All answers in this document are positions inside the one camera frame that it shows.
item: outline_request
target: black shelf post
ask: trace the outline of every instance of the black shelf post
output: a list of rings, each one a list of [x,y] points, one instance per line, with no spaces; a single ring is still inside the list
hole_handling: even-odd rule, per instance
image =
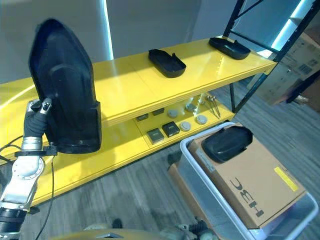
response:
[[[267,49],[273,53],[275,53],[275,57],[273,59],[274,62],[279,63],[281,59],[286,55],[286,53],[289,51],[289,49],[293,46],[295,41],[299,38],[299,36],[302,34],[302,32],[305,30],[305,28],[308,26],[310,21],[314,18],[314,16],[317,14],[317,12],[320,10],[320,0],[315,0],[312,3],[312,7],[308,11],[308,13],[305,15],[301,23],[297,26],[296,30],[293,32],[293,34],[289,37],[287,42],[284,44],[282,49],[280,51],[267,46],[261,42],[258,42],[254,39],[251,39],[248,36],[243,35],[242,33],[234,31],[232,28],[234,27],[235,21],[243,16],[245,13],[253,9],[258,4],[262,3],[263,0],[258,0],[256,3],[245,9],[242,13],[240,13],[241,8],[244,5],[245,0],[238,0],[235,4],[235,7],[233,9],[233,12],[230,16],[229,22],[224,30],[223,36],[229,37],[230,34],[237,35],[247,41],[252,42],[255,45],[258,45],[264,49]],[[239,110],[247,103],[247,101],[252,97],[252,95],[257,91],[257,89],[261,86],[261,84],[266,80],[268,75],[262,74],[260,78],[256,81],[256,83],[252,86],[252,88],[246,93],[246,95],[241,99],[239,104],[236,106],[235,102],[235,92],[234,92],[234,85],[233,83],[229,84],[230,88],[230,99],[231,99],[231,109],[233,113],[238,113]]]

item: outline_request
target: white plastic bin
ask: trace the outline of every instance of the white plastic bin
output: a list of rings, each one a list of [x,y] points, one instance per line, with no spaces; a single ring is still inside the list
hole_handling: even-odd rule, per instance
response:
[[[214,230],[220,236],[228,240],[295,239],[319,211],[318,204],[310,193],[303,196],[265,227],[247,229],[188,151],[188,144],[193,139],[234,124],[233,122],[226,122],[182,140],[180,142],[182,156],[177,166],[179,174],[199,202],[210,223],[214,226]]]

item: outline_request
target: yellow surface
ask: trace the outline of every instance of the yellow surface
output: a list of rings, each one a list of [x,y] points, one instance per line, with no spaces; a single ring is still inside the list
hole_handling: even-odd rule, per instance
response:
[[[193,103],[197,106],[197,100],[198,98],[195,97],[192,99],[186,99],[184,101],[175,103],[173,105],[165,107],[164,113],[159,114],[156,116],[153,116],[152,113],[149,114],[148,119],[142,120],[142,121],[135,121],[136,125],[138,126],[140,132],[143,135],[144,140],[148,144],[148,146],[153,149],[157,148],[158,145],[163,146],[164,144],[170,145],[177,140],[181,140],[186,138],[189,135],[192,135],[196,132],[199,132],[199,130],[207,129],[210,126],[216,125],[217,121],[224,122],[225,120],[230,120],[234,115],[228,110],[224,105],[222,105],[219,101],[216,101],[221,117],[217,117],[217,113],[215,112],[212,114],[211,109],[209,108],[209,105],[199,105],[196,112],[188,112],[186,111],[186,104]],[[175,109],[178,111],[178,116],[174,119],[167,116],[168,110]],[[200,125],[196,122],[196,116],[197,115],[204,115],[207,118],[207,123],[204,125]],[[167,137],[165,132],[162,130],[162,125],[167,124],[169,122],[174,121],[175,124],[179,127],[181,122],[188,122],[191,124],[191,129],[187,132],[180,130],[180,132],[174,136]],[[152,144],[152,141],[150,140],[147,132],[158,128],[160,129],[161,133],[164,136],[164,140],[161,142],[158,142],[156,144]]]
[[[292,181],[290,177],[288,177],[288,175],[284,171],[282,171],[280,167],[277,166],[274,169],[274,171],[276,172],[276,174],[280,176],[280,178],[282,178],[282,180],[288,185],[289,188],[291,188],[292,191],[295,192],[299,189],[298,186],[294,183],[294,181]]]
[[[207,116],[208,122],[204,125],[199,125],[194,122],[192,113],[182,114],[185,103],[186,101],[174,104],[166,108],[165,113],[157,116],[149,113],[149,118],[140,122],[132,119],[109,127],[106,125],[106,122],[102,123],[102,145],[98,152],[79,155],[59,153],[54,159],[54,195],[57,196],[65,193],[174,142],[210,126],[231,120],[234,117],[232,112],[217,102],[221,118],[218,119],[208,108],[202,106],[199,113]],[[167,109],[172,108],[179,110],[180,114],[176,119],[167,117]],[[146,131],[161,128],[163,124],[172,120],[176,121],[177,124],[181,121],[188,121],[191,123],[191,130],[188,132],[180,131],[179,134],[170,138],[162,132],[165,139],[160,143],[152,145],[146,136]],[[44,173],[39,178],[38,189],[32,205],[39,204],[51,197],[51,182],[51,168],[48,164]]]
[[[164,50],[175,53],[187,65],[182,76],[164,77],[149,61],[147,52],[93,64],[96,98],[101,102],[106,125],[125,122],[257,73],[269,74],[276,65],[254,52],[243,60],[232,59],[211,47],[208,39]],[[32,85],[31,78],[0,85],[0,146],[23,134],[27,102],[38,98],[35,88],[23,92]],[[2,154],[12,158],[14,151],[7,148]]]

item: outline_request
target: black plastic lid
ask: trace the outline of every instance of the black plastic lid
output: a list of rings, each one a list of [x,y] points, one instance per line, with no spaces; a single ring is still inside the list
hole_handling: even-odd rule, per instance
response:
[[[222,53],[237,60],[245,59],[250,53],[250,49],[240,44],[237,40],[231,42],[224,38],[212,37],[209,40],[209,44]]]
[[[170,56],[166,51],[159,49],[151,49],[148,54],[149,59],[154,63],[155,67],[167,78],[176,78],[181,76],[186,65],[176,56]]]
[[[231,126],[207,137],[201,146],[213,161],[224,163],[246,150],[252,141],[253,134],[248,128]]]
[[[37,30],[29,68],[39,99],[52,99],[48,141],[62,153],[99,150],[101,113],[93,67],[75,34],[55,19],[46,20]]]

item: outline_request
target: cable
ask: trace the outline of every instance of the cable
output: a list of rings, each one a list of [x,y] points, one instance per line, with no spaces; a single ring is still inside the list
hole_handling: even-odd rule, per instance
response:
[[[6,145],[4,145],[3,147],[1,147],[1,148],[0,148],[0,152],[1,152],[3,149],[9,147],[9,145],[11,145],[13,142],[17,141],[18,139],[20,139],[20,138],[22,138],[22,137],[23,137],[23,135],[18,136],[18,137],[16,137],[15,139],[13,139],[12,141],[10,141],[9,143],[7,143]]]
[[[2,155],[0,155],[0,159],[3,160],[3,161],[6,161],[8,164],[11,164],[11,165],[14,164],[12,161],[10,161],[10,159],[8,159],[8,158],[6,158],[6,157],[4,157]]]
[[[19,147],[19,146],[17,146],[17,145],[14,145],[14,144],[12,144],[12,143],[15,142],[15,141],[17,141],[18,139],[20,139],[20,138],[22,138],[22,137],[23,137],[23,135],[18,136],[18,137],[16,137],[15,139],[13,139],[12,141],[10,141],[9,143],[7,143],[6,145],[4,145],[3,147],[1,147],[1,148],[0,148],[0,152],[1,152],[3,149],[8,148],[8,147],[15,147],[15,148],[21,150],[21,147]],[[6,161],[8,164],[13,165],[12,161],[10,161],[10,159],[8,159],[8,158],[6,158],[6,157],[4,157],[4,156],[1,156],[1,155],[0,155],[0,159]]]
[[[8,145],[8,148],[9,148],[9,147],[14,147],[14,148],[16,148],[16,149],[22,150],[21,147],[19,147],[18,145],[15,145],[15,144],[10,144],[10,145]]]
[[[54,201],[54,192],[55,192],[55,171],[54,171],[54,158],[55,156],[53,156],[53,158],[51,159],[51,173],[52,173],[52,193],[51,193],[51,200],[50,200],[50,204],[49,204],[49,208],[48,208],[48,213],[46,214],[44,223],[38,233],[38,235],[36,236],[35,240],[38,240],[38,238],[40,237],[42,231],[45,229],[45,226],[47,224],[49,215],[50,215],[50,211],[51,211],[51,207],[52,207],[52,203]]]

